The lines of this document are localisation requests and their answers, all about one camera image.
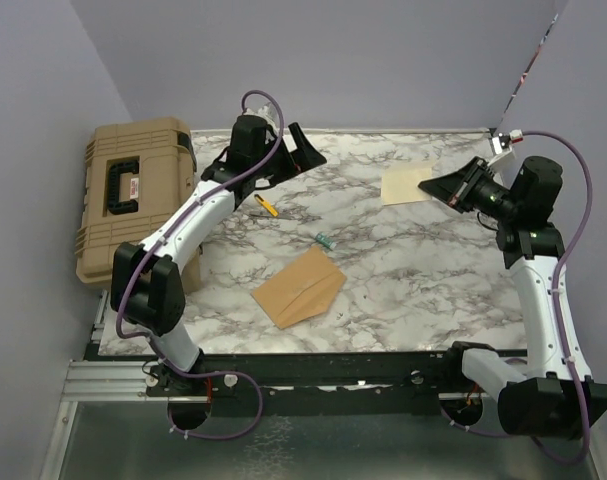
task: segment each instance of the marble surface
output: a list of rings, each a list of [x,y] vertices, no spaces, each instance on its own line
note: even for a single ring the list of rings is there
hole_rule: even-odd
[[[455,340],[525,346],[518,297],[493,234],[474,215],[433,200],[386,207],[380,200],[386,168],[434,160],[435,176],[451,172],[491,155],[485,134],[308,138],[328,164],[263,192],[292,219],[249,216],[260,211],[249,198],[203,245],[203,287],[188,296],[184,320],[205,352],[437,350]],[[199,168],[228,140],[196,135]],[[338,242],[328,256],[347,281],[326,314],[280,330],[250,292],[307,251],[318,232]],[[109,311],[100,353],[147,352],[145,341],[116,336]]]

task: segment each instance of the folded brown paper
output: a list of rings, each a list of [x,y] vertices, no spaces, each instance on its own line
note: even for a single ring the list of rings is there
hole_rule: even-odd
[[[252,292],[254,300],[279,328],[326,312],[346,277],[312,247]]]

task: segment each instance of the wall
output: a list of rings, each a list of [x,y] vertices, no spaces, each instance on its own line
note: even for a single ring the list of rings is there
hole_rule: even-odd
[[[129,121],[66,0],[0,0],[0,480],[38,478],[97,297],[74,274],[83,149]]]
[[[554,0],[71,0],[135,119],[229,128],[275,95],[312,127],[492,127]]]
[[[512,128],[559,133],[590,165],[592,217],[569,261],[568,284],[581,345],[596,380],[607,382],[607,0],[569,1],[501,125]],[[522,158],[544,155],[564,167],[554,221],[567,243],[585,203],[581,170],[551,140],[527,139],[520,145]],[[607,438],[607,414],[597,425]]]

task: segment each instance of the sheet of paper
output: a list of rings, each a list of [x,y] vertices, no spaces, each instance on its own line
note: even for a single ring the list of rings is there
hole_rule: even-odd
[[[252,292],[254,300],[279,328],[324,313],[346,277],[313,246]]]
[[[435,162],[415,162],[395,165],[383,172],[381,200],[383,205],[423,202],[432,197],[420,190],[418,184],[432,178]]]

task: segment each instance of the table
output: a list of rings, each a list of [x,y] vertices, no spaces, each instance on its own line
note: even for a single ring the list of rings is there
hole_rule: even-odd
[[[383,207],[381,175],[403,162],[436,161],[442,175],[475,155],[491,156],[487,133],[308,133],[328,164],[262,192],[291,220],[257,218],[252,198],[206,239],[203,287],[187,297],[184,320],[206,353],[440,350],[455,340],[524,348],[518,297],[492,232],[473,214],[436,201]],[[229,137],[196,134],[199,172]],[[286,137],[290,149],[291,138]],[[329,311],[278,329],[250,292],[314,244],[347,281]],[[152,353],[116,336],[108,311],[101,355]]]

